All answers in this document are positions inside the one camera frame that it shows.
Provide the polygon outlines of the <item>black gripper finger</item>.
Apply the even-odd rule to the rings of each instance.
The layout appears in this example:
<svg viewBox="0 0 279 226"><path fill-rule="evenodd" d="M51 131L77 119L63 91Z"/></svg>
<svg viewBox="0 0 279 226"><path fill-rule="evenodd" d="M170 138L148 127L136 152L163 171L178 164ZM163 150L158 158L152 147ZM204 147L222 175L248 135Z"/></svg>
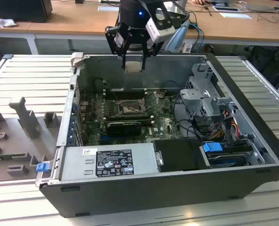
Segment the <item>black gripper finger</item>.
<svg viewBox="0 0 279 226"><path fill-rule="evenodd" d="M146 42L142 44L142 48L143 48L142 71L145 70L146 59L151 56L156 56L163 44L164 42L154 43L151 48L147 47Z"/></svg>
<svg viewBox="0 0 279 226"><path fill-rule="evenodd" d="M122 57L122 69L125 69L126 54L131 44L130 34L126 25L105 28L105 36L112 54Z"/></svg>

